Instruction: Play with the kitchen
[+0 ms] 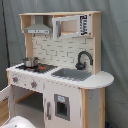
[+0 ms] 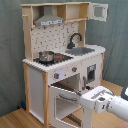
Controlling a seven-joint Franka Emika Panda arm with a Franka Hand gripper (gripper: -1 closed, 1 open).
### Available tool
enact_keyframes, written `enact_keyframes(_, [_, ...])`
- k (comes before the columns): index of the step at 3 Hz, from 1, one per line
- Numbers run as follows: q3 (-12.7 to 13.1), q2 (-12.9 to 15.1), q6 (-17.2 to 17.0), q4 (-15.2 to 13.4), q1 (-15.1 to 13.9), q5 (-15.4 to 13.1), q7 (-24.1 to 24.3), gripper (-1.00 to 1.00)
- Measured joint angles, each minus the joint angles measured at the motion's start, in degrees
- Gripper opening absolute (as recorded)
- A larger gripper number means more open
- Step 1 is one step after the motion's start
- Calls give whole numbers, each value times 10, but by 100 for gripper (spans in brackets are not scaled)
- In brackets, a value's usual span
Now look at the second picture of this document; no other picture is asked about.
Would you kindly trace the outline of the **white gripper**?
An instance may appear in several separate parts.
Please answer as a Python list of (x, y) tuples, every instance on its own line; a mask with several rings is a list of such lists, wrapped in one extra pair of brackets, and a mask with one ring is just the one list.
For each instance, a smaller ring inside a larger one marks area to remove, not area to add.
[(95, 110), (96, 113), (102, 113), (107, 110), (107, 104), (113, 96), (106, 87), (97, 86), (80, 97), (80, 104)]

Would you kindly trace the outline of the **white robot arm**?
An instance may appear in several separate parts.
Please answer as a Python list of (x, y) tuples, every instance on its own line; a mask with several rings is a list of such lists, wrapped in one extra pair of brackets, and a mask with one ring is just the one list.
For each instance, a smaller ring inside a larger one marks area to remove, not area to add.
[(128, 101), (114, 95), (109, 89), (97, 86), (80, 97), (80, 104), (96, 113), (108, 111), (117, 117), (128, 121)]

